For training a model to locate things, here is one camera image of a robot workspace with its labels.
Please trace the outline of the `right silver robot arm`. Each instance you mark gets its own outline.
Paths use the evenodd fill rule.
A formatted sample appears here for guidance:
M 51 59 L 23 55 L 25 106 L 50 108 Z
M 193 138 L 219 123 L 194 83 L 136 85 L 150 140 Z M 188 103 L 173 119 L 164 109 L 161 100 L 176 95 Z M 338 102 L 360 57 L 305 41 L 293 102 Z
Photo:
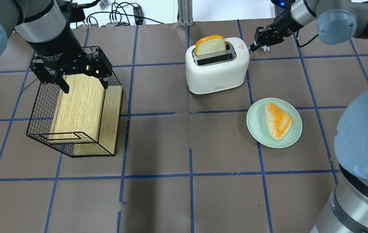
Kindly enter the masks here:
M 273 0 L 284 9 L 267 27 L 258 27 L 249 51 L 280 44 L 317 21 L 320 40 L 341 44 L 368 39 L 368 1 Z M 337 125 L 334 150 L 344 179 L 330 194 L 312 233 L 368 233 L 368 91 L 351 102 Z

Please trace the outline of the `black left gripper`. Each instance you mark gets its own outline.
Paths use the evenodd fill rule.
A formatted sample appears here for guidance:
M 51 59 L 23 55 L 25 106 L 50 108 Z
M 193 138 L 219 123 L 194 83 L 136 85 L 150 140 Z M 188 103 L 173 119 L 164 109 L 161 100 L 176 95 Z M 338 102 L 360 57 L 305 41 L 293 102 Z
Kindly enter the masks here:
M 113 75 L 110 60 L 99 46 L 81 47 L 71 28 L 64 28 L 60 35 L 46 42 L 27 43 L 37 54 L 31 60 L 30 69 L 42 84 L 51 83 L 68 94 L 63 68 L 76 66 L 82 68 L 82 74 L 97 78 L 104 89 L 108 88 L 108 79 Z

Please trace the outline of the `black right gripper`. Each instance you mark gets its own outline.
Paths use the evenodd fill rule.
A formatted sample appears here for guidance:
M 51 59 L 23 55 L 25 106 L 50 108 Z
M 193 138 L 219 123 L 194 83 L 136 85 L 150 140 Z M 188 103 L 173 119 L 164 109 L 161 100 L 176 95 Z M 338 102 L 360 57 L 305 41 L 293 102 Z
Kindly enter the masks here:
M 270 46 L 281 44 L 284 37 L 289 37 L 299 30 L 299 23 L 292 15 L 291 9 L 285 9 L 276 16 L 270 28 L 256 28 L 253 44 L 249 47 L 249 53 L 258 49 L 264 52 L 270 51 Z

